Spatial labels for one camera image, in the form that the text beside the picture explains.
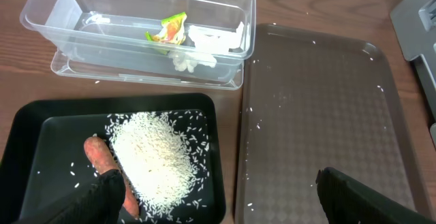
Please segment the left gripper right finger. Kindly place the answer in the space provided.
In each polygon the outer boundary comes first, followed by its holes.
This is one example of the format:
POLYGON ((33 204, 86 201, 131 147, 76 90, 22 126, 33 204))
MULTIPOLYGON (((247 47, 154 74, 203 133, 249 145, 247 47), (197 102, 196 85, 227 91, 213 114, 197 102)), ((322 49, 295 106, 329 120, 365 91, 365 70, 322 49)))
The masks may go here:
POLYGON ((333 167, 319 170, 315 183, 329 224, 435 224, 333 167))

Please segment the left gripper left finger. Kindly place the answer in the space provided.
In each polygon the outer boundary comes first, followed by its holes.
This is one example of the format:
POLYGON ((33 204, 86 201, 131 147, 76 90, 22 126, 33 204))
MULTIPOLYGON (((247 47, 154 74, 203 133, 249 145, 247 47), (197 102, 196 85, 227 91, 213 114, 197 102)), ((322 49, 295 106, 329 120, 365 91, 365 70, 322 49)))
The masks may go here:
POLYGON ((109 170, 77 191, 14 224, 116 223, 126 187, 119 170, 109 170))

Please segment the orange carrot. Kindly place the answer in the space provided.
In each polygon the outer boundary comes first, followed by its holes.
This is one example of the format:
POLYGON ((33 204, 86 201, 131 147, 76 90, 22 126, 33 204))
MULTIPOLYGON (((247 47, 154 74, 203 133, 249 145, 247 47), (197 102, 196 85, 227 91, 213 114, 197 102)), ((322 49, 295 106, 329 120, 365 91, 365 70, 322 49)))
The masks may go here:
MULTIPOLYGON (((120 167, 114 160, 110 149, 101 138, 97 136, 87 138, 84 142, 84 152, 88 160, 100 174, 106 173, 109 170, 121 171, 120 167)), ((140 211, 137 199, 132 193, 132 189, 130 188, 124 174, 123 180, 125 183, 125 199, 123 207, 133 218, 138 219, 140 211)))

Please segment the yellow green snack wrapper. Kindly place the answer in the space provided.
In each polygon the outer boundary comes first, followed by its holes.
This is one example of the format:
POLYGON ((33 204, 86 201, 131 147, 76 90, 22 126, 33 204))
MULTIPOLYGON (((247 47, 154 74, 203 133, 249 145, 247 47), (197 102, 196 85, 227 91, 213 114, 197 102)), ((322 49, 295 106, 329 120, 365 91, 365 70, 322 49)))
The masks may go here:
POLYGON ((164 18, 161 21, 162 29, 157 35, 151 35, 149 32, 146 32, 144 35, 150 42, 181 45, 186 40, 184 25, 186 19, 186 12, 164 18))

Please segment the white tissue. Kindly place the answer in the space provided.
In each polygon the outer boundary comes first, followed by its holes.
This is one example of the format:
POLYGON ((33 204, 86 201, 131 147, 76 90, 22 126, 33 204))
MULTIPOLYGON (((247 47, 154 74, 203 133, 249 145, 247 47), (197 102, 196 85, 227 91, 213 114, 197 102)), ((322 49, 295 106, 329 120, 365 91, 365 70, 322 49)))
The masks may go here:
POLYGON ((187 37, 195 47, 194 52, 169 51, 176 71, 193 73, 198 64, 215 68, 217 59, 213 54, 228 54, 240 48, 243 43, 245 25, 240 22, 235 31, 224 31, 191 25, 187 37))

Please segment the clear plastic waste bin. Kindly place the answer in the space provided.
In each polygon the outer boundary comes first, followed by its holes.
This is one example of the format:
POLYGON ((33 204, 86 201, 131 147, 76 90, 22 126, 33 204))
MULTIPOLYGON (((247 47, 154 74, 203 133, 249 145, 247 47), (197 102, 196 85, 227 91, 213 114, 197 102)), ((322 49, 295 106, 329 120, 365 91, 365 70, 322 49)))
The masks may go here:
POLYGON ((51 69, 60 76, 236 90, 255 46, 256 0, 28 0, 20 22, 56 46, 51 69), (146 39, 146 32, 161 31, 164 18, 181 12, 187 14, 181 45, 146 39), (189 26, 235 31, 240 22, 242 46, 213 54, 215 68, 175 70, 169 51, 195 51, 189 26))

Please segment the grey dishwasher rack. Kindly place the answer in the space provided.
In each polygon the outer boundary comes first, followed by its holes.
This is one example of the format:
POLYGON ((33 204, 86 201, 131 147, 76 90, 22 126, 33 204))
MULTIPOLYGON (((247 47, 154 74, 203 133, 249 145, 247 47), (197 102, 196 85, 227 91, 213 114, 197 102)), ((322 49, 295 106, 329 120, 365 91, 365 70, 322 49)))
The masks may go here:
POLYGON ((404 59, 412 63, 435 115, 435 0, 402 0, 390 13, 404 59))

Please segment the white rice pile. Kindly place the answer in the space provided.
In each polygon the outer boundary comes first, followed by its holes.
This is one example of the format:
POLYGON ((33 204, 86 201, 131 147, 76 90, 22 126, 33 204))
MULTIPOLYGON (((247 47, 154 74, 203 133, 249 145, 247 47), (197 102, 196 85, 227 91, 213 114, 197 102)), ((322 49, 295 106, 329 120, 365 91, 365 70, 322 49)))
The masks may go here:
POLYGON ((132 218, 141 223, 199 220, 199 212, 210 206, 206 182, 211 178, 211 146, 203 111, 136 112, 107 118, 106 137, 101 139, 137 199, 140 215, 132 218))

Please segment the brown serving tray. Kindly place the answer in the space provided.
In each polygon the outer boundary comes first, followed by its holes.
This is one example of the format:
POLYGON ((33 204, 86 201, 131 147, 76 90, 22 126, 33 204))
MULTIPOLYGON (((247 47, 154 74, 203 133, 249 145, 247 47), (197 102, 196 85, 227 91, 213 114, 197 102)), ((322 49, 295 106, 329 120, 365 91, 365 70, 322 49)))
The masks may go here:
POLYGON ((237 223, 326 223, 333 167, 435 216, 389 63, 368 42, 262 24, 245 65, 237 223))

